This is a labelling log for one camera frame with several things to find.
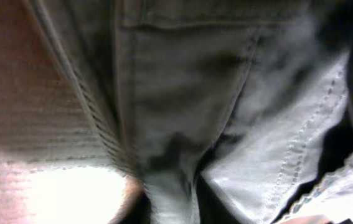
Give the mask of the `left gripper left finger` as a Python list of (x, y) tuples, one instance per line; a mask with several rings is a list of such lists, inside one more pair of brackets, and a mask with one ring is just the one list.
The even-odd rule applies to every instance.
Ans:
[(151, 202), (145, 193), (141, 194), (132, 204), (131, 210), (122, 218), (119, 224), (150, 224)]

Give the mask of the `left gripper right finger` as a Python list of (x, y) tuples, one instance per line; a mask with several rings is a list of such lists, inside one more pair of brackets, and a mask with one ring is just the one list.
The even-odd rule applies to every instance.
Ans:
[(196, 191), (201, 224), (240, 224), (201, 176)]

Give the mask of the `grey shorts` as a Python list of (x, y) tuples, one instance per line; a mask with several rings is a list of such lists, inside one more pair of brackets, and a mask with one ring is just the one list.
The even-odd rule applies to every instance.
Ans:
[(29, 1), (151, 223), (353, 217), (353, 1)]

